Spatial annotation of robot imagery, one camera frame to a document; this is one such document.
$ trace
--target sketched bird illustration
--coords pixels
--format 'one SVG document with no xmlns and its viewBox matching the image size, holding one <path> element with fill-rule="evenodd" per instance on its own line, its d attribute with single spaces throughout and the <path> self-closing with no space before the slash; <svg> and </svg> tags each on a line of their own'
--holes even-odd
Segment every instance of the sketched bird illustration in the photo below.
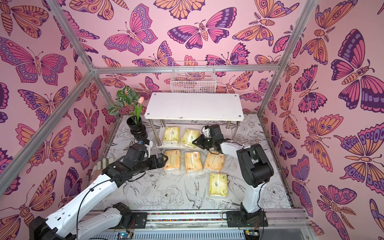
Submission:
<svg viewBox="0 0 384 240">
<path fill-rule="evenodd" d="M 228 188 L 237 197 L 238 200 L 242 201 L 245 197 L 245 181 L 236 176 L 227 174 Z"/>
<path fill-rule="evenodd" d="M 200 209 L 201 206 L 203 205 L 203 201 L 205 198 L 205 188 L 204 188 L 203 197 L 200 197 L 200 195 L 199 195 L 199 182 L 197 181 L 197 186 L 196 186 L 195 181 L 194 181 L 194 183 L 195 183 L 195 194 L 193 195 L 192 193 L 190 193 L 188 191 L 187 186 L 185 185 L 185 182 L 184 182 L 185 193 L 187 194 L 188 200 L 190 202 L 193 202 L 192 209 Z"/>
</svg>

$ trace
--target pink wall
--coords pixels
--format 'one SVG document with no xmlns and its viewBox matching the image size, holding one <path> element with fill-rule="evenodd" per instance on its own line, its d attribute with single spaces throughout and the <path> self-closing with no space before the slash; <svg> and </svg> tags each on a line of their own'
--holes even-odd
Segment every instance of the pink wall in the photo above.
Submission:
<svg viewBox="0 0 384 240">
<path fill-rule="evenodd" d="M 337 4 L 320 1 L 318 19 Z M 291 56 L 290 70 L 297 66 L 299 73 L 289 81 L 281 79 L 274 101 L 277 113 L 266 109 L 264 114 L 279 160 L 289 170 L 292 196 L 306 209 L 320 239 L 384 237 L 384 51 L 378 47 L 384 36 L 384 14 L 377 14 L 381 7 L 382 1 L 348 1 L 338 13 L 339 21 L 323 19 L 323 24 L 315 22 L 314 11 L 300 53 Z M 316 40 L 315 34 L 322 39 Z M 313 54 L 306 49 L 310 43 Z M 370 69 L 363 74 L 358 69 L 368 66 L 368 59 Z M 356 72 L 357 80 L 342 84 Z M 355 103 L 344 100 L 346 92 Z M 362 94 L 368 100 L 363 101 Z"/>
</svg>

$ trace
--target black mounting plate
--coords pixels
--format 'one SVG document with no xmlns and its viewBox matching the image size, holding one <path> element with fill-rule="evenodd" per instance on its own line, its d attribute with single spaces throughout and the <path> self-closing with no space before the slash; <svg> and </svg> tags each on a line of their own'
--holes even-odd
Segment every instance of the black mounting plate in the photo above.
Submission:
<svg viewBox="0 0 384 240">
<path fill-rule="evenodd" d="M 228 211 L 226 212 L 228 227 L 250 227 L 250 229 L 253 229 L 256 227 L 256 222 L 259 227 L 268 227 L 268 221 L 266 218 L 264 219 L 265 212 L 260 209 L 259 213 L 259 215 L 250 220 L 252 224 L 246 225 L 242 221 L 240 211 Z"/>
</svg>

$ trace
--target floral tabletop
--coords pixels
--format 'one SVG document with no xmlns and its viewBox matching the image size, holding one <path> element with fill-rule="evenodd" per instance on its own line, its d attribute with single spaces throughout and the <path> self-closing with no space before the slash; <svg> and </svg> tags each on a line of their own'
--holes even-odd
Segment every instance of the floral tabletop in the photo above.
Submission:
<svg viewBox="0 0 384 240">
<path fill-rule="evenodd" d="M 107 157 L 115 159 L 126 154 L 130 145 L 134 143 L 134 137 L 130 134 L 126 124 L 128 116 L 124 116 L 117 130 L 113 144 Z M 223 121 L 181 121 L 170 120 L 167 123 L 176 124 L 226 124 Z M 151 155 L 164 153 L 166 149 L 156 147 L 156 140 L 147 121 L 148 139 L 154 142 L 151 148 Z M 154 120 L 156 129 L 160 128 L 160 121 Z M 261 199 L 260 206 L 265 209 L 290 208 L 285 189 L 281 182 L 281 177 L 277 171 L 276 164 L 272 157 L 270 148 L 265 139 L 263 129 L 255 114 L 245 114 L 244 121 L 240 123 L 235 142 L 239 144 L 259 143 L 267 157 L 269 158 L 275 174 L 266 184 Z M 202 164 L 204 165 L 208 151 L 198 147 L 195 149 L 200 152 Z M 217 199 L 209 196 L 209 172 L 202 171 L 195 174 L 187 174 L 185 170 L 184 152 L 181 150 L 180 172 L 167 172 L 163 169 L 149 170 L 143 178 L 127 182 L 112 194 L 105 197 L 94 210 L 103 210 L 111 205 L 122 202 L 132 210 L 191 210 L 191 209 L 238 209 L 245 196 L 245 183 L 238 160 L 232 156 L 225 155 L 224 167 L 221 172 L 228 177 L 228 196 L 226 199 Z"/>
</svg>

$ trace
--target pink tulip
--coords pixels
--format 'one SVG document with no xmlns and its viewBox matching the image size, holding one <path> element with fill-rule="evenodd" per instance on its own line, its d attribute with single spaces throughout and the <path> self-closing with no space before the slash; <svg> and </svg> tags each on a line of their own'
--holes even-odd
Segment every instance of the pink tulip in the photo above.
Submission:
<svg viewBox="0 0 384 240">
<path fill-rule="evenodd" d="M 142 104 L 144 102 L 144 97 L 140 97 L 139 100 L 137 101 L 138 103 Z"/>
</svg>

